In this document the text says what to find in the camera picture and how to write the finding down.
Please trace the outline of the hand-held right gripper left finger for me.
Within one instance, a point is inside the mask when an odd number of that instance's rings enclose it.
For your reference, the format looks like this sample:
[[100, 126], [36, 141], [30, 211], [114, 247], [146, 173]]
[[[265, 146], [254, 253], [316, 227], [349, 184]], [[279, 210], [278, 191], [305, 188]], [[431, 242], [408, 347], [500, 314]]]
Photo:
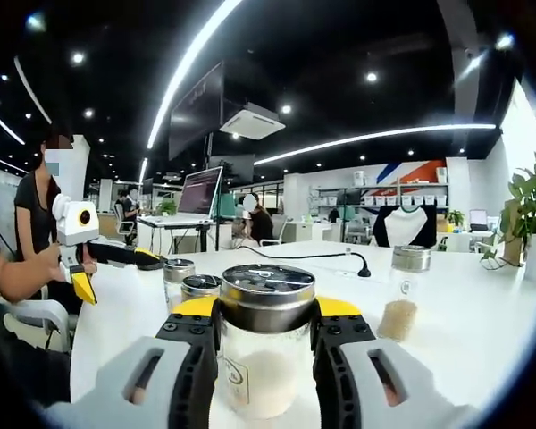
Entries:
[[154, 337], [102, 366], [93, 390], [48, 409], [59, 428], [206, 428], [218, 375], [214, 298], [183, 302]]

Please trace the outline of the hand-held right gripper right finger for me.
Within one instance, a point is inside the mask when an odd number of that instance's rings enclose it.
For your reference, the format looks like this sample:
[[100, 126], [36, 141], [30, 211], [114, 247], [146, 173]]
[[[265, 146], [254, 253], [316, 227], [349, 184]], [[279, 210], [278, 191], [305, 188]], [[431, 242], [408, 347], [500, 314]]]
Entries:
[[323, 428], [471, 428], [478, 411], [440, 394], [432, 372], [378, 339], [359, 310], [320, 297], [312, 316], [313, 377]]

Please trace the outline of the person's left hand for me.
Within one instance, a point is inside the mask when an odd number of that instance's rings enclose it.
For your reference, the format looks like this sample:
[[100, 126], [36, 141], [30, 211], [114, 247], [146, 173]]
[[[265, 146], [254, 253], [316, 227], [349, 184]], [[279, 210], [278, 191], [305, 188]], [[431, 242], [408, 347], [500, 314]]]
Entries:
[[[87, 244], [82, 244], [80, 249], [82, 251], [81, 266], [87, 275], [92, 276], [97, 272], [97, 262], [89, 254]], [[46, 264], [48, 272], [54, 280], [59, 282], [65, 280], [63, 270], [60, 267], [60, 246], [58, 243], [53, 243], [48, 248], [42, 250], [38, 254], [38, 257]]]

